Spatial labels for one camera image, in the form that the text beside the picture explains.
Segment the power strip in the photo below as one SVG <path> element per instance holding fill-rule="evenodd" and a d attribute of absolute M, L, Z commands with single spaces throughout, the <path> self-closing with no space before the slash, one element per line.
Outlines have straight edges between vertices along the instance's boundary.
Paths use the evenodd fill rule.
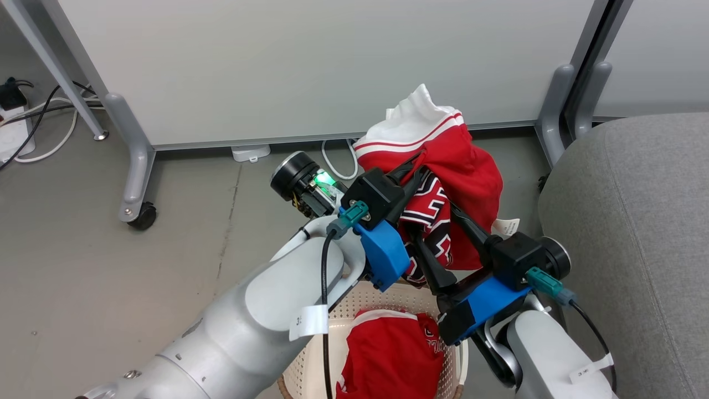
<path fill-rule="evenodd" d="M 0 108 L 0 116 L 8 120 L 17 114 L 27 111 L 27 106 L 17 107 L 9 111 Z M 0 160 L 7 162 L 12 154 L 17 151 L 22 143 L 27 140 L 27 135 L 30 133 L 30 119 L 24 121 L 13 122 L 11 124 L 0 126 Z M 25 148 L 20 151 L 19 155 L 29 154 L 35 150 L 35 138 L 32 137 Z"/>

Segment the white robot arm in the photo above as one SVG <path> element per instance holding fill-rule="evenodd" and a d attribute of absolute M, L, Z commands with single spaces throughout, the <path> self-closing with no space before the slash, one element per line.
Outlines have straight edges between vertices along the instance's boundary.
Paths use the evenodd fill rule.
<path fill-rule="evenodd" d="M 347 190 L 333 184 L 307 155 L 288 157 L 274 173 L 272 187 L 314 219 L 270 262 L 216 298 L 148 364 L 83 398 L 256 398 L 307 345 L 309 336 L 290 333 L 304 308 L 322 304 L 323 286 L 325 312 L 361 279 L 384 291 L 408 267 L 406 250 L 392 227 L 406 203 L 407 188 L 392 181 L 381 171 L 368 172 Z M 604 365 L 585 355 L 531 291 L 530 286 L 538 287 L 532 284 L 535 270 L 549 279 L 548 291 L 560 284 L 552 275 L 561 278 L 570 270 L 564 249 L 553 240 L 523 234 L 508 240 L 490 236 L 452 207 L 453 219 L 476 243 L 481 259 L 489 257 L 484 265 L 494 264 L 494 273 L 488 268 L 487 274 L 451 280 L 435 259 L 423 269 L 437 295 L 442 340 L 451 345 L 470 338 L 519 399 L 612 398 L 598 371 Z M 323 259 L 325 243 L 331 245 Z M 494 337 L 491 328 L 504 322 Z"/>
<path fill-rule="evenodd" d="M 88 399 L 251 399 L 273 384 L 310 337 L 289 339 L 303 307 L 320 304 L 325 226 L 307 224 L 274 258 L 217 297 L 180 336 L 138 370 Z M 357 284 L 364 249 L 349 232 L 328 251 L 328 302 Z"/>

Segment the concrete floor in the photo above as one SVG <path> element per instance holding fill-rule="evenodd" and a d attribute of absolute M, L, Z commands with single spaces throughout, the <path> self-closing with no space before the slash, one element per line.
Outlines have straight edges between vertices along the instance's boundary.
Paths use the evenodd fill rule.
<path fill-rule="evenodd" d="M 37 132 L 43 153 L 70 113 Z M 110 121 L 97 112 L 101 123 Z M 147 231 L 117 219 L 128 154 L 120 136 L 92 140 L 79 121 L 57 154 L 0 172 L 0 390 L 5 398 L 73 398 L 139 368 L 183 332 L 215 295 L 267 261 L 306 220 L 269 187 L 294 149 L 325 165 L 319 145 L 275 148 L 258 163 L 227 149 L 161 153 L 148 199 L 159 216 Z M 532 136 L 476 141 L 505 186 L 500 218 L 541 233 L 537 179 L 547 172 Z M 333 149 L 336 167 L 349 153 Z M 259 217 L 267 210 L 267 217 Z M 471 349 L 465 398 L 511 398 Z M 271 387 L 260 398 L 280 398 Z"/>

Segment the white partition wall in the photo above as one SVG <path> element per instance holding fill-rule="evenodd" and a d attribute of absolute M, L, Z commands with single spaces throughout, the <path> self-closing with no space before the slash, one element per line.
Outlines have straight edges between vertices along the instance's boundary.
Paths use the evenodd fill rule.
<path fill-rule="evenodd" d="M 357 136 L 418 84 L 533 125 L 593 0 L 51 0 L 156 148 Z"/>
<path fill-rule="evenodd" d="M 709 1 L 636 0 L 605 60 L 596 116 L 709 111 Z"/>

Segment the white plastic basket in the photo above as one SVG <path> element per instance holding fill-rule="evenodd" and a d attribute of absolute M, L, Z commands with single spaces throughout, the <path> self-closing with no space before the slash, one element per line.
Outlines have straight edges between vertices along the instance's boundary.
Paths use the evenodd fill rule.
<path fill-rule="evenodd" d="M 335 384 L 347 358 L 347 335 L 350 323 L 360 310 L 390 309 L 438 316 L 435 296 L 425 288 L 416 289 L 406 283 L 394 284 L 385 293 L 372 284 L 360 283 L 330 313 L 330 379 Z M 437 399 L 458 399 L 468 374 L 468 345 L 449 346 L 438 382 Z M 323 340 L 314 337 L 278 381 L 286 399 L 324 399 Z"/>

